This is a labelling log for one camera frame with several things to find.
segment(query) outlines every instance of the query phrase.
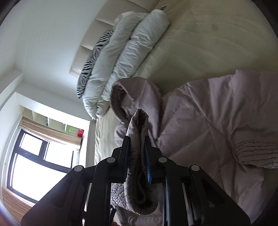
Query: bed sheet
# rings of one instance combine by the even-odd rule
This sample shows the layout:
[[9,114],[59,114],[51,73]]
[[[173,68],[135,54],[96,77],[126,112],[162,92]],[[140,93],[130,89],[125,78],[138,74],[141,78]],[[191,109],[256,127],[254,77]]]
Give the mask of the bed sheet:
[[[152,80],[162,94],[187,81],[236,69],[278,72],[278,39],[251,0],[161,0],[170,26],[134,76]],[[96,122],[95,163],[116,144],[114,113]]]

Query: window pane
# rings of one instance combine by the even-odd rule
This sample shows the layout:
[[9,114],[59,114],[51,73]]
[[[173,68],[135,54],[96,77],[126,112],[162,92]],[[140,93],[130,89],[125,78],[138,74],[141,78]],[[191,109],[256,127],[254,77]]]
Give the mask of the window pane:
[[12,187],[39,201],[66,173],[50,169],[18,155],[14,167]]
[[72,152],[72,149],[68,145],[55,142],[49,143],[45,161],[70,168]]
[[39,155],[43,141],[37,139],[29,134],[25,133],[23,135],[23,140],[21,141],[20,147],[28,152],[31,152],[35,155]]

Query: headboard panel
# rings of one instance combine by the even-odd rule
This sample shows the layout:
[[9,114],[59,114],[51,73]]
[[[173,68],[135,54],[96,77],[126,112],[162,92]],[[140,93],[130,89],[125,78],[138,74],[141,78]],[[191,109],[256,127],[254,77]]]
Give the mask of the headboard panel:
[[84,63],[102,33],[114,26],[114,20],[121,13],[135,11],[150,12],[159,0],[107,0],[100,9],[75,54],[70,74],[79,77]]

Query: window frame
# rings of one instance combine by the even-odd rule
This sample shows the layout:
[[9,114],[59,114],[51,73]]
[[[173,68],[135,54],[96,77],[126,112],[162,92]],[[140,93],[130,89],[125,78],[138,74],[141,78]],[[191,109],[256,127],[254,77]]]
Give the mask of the window frame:
[[[32,137],[35,137],[39,140],[42,141],[42,145],[41,145],[41,149],[39,151],[39,155],[35,155],[31,152],[28,152],[24,149],[22,149],[20,147],[20,143],[21,143],[21,140],[24,136],[24,134],[28,134]],[[14,148],[13,148],[13,152],[12,152],[12,155],[11,155],[11,160],[10,160],[10,163],[9,163],[9,168],[8,168],[8,178],[7,178],[7,188],[9,190],[11,190],[13,193],[17,194],[18,196],[30,201],[30,202],[33,202],[33,203],[37,203],[38,201],[22,194],[21,192],[15,190],[12,185],[13,185],[13,169],[14,169],[14,166],[16,164],[16,159],[17,159],[17,156],[18,155],[21,155],[37,164],[40,164],[42,166],[45,166],[45,167],[48,167],[48,168],[51,168],[51,169],[54,169],[54,170],[57,170],[57,171],[60,171],[60,172],[63,172],[63,173],[68,173],[71,169],[72,169],[72,166],[73,166],[73,158],[74,158],[74,151],[72,153],[72,156],[71,156],[71,167],[68,168],[68,167],[64,167],[64,166],[60,166],[60,165],[57,165],[57,164],[54,164],[54,163],[51,163],[51,162],[48,162],[45,160],[45,157],[46,157],[46,154],[47,154],[47,148],[48,148],[48,144],[49,142],[39,138],[39,137],[36,137],[28,132],[26,132],[25,130],[21,129],[21,131],[19,132],[19,135],[16,139],[16,142],[15,142],[15,145],[14,145]]]

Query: pillow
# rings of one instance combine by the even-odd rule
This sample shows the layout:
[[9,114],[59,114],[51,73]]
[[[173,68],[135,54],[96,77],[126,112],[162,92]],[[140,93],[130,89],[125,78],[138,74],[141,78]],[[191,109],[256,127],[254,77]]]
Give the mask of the pillow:
[[85,65],[82,69],[76,86],[76,94],[79,99],[83,96],[88,79],[91,76],[92,69],[94,68],[95,62],[101,50],[109,43],[110,37],[112,36],[113,32],[114,31],[110,29],[105,31],[101,35],[98,42],[95,44],[91,54],[89,55],[89,58],[85,61]]

